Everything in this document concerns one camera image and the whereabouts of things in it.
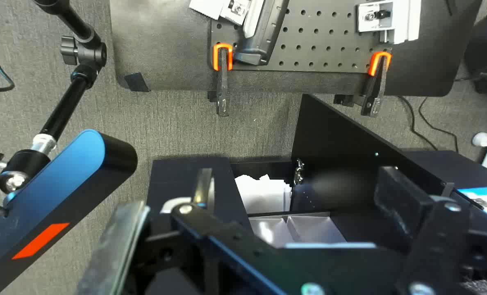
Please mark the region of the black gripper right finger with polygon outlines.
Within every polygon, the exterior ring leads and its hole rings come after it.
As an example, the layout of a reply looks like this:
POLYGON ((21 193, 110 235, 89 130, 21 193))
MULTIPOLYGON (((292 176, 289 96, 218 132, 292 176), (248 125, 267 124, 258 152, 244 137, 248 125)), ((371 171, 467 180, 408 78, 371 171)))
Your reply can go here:
POLYGON ((430 196, 399 168, 384 165, 376 206, 390 219, 408 252, 395 280, 400 295, 456 295, 467 253, 469 211, 446 196, 430 196))

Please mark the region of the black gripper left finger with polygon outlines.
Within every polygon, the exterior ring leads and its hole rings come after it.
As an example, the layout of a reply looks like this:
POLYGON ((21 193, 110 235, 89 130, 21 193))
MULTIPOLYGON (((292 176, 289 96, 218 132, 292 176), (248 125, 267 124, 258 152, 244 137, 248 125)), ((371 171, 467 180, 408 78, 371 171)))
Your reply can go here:
POLYGON ((287 283, 272 268, 277 250, 246 227, 222 222, 194 202, 177 204, 171 216, 181 234, 228 265, 251 288, 266 295, 287 295, 287 283))

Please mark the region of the grey robot base stand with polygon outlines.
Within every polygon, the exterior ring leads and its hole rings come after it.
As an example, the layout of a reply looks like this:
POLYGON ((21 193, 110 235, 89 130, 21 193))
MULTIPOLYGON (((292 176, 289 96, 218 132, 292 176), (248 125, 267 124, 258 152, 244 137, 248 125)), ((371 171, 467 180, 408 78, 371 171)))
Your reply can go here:
MULTIPOLYGON (((210 22, 190 0, 110 0, 117 80, 133 91, 210 89, 210 22)), ((448 93, 482 0, 422 0, 420 35, 390 45, 390 94, 448 93)), ((364 75, 338 71, 233 70, 241 91, 358 93, 364 75)))

